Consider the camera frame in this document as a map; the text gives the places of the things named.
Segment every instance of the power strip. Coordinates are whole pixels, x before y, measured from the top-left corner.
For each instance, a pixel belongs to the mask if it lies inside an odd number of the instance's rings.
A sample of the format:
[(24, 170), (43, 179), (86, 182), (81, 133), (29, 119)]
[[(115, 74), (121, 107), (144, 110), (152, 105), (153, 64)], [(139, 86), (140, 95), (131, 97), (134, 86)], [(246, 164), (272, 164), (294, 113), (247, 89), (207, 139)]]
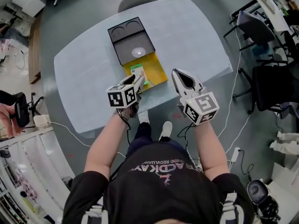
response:
[(239, 152), (240, 152), (240, 148), (239, 147), (235, 147), (235, 150), (234, 150), (231, 162), (236, 162), (237, 161)]

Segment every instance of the yellow folder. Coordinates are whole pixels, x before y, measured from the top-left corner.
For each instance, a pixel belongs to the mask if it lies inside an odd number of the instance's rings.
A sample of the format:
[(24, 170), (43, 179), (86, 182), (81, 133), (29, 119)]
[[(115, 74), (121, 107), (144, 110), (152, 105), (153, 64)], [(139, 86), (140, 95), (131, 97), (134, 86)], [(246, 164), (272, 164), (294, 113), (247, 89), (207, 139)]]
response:
[(131, 62), (128, 62), (123, 65), (123, 68), (127, 76), (131, 75), (131, 67), (142, 64), (144, 73), (147, 77), (148, 84), (143, 86), (143, 91), (148, 90), (156, 85), (159, 85), (165, 81), (168, 81), (168, 78), (159, 62), (158, 57), (155, 52), (145, 55), (143, 57), (137, 58)]

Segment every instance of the light blue table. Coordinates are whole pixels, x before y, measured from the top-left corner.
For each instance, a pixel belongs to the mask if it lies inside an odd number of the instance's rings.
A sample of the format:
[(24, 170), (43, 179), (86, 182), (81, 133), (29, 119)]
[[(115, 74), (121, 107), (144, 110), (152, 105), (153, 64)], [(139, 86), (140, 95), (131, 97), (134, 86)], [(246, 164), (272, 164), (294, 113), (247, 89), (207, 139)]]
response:
[(107, 30), (139, 17), (151, 39), (168, 82), (142, 93), (139, 112), (178, 95), (173, 68), (188, 70), (202, 82), (232, 72), (214, 28), (190, 0), (158, 0), (113, 15), (82, 33), (54, 59), (65, 111), (78, 133), (106, 125), (113, 113), (106, 89), (125, 77)]

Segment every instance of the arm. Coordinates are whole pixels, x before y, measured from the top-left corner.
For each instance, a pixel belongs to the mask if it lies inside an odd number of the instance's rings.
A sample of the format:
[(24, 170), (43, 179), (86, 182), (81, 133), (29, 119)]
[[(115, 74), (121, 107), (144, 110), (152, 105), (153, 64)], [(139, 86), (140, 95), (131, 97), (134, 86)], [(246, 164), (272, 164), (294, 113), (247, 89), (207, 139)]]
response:
[(7, 28), (7, 27), (9, 27), (9, 25), (7, 25), (7, 24), (6, 24), (5, 26), (1, 27), (1, 28), (0, 28), (0, 33), (2, 33), (3, 30), (4, 30), (5, 28)]
[(210, 122), (195, 127), (199, 158), (204, 174), (211, 181), (217, 176), (229, 173), (227, 157)]
[(96, 171), (109, 180), (110, 168), (125, 130), (126, 123), (118, 114), (113, 114), (89, 149), (84, 172)]

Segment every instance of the white sneaker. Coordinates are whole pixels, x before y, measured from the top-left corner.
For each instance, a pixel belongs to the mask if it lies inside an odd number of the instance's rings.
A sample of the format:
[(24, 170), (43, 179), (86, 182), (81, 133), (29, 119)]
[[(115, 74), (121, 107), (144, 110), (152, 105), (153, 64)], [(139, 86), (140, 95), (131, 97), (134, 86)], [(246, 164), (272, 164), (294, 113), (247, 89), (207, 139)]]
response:
[(283, 133), (281, 133), (280, 131), (277, 132), (277, 137), (279, 138), (279, 140), (282, 140), (283, 138)]
[(143, 122), (150, 123), (148, 111), (146, 110), (142, 113), (139, 113), (138, 114), (138, 119), (139, 119), (140, 124), (142, 124)]
[(162, 138), (162, 137), (170, 137), (171, 135), (171, 132), (172, 132), (172, 123), (170, 121), (166, 121), (164, 124), (163, 124), (163, 128), (162, 128), (162, 133), (160, 135), (160, 138), (159, 140)]

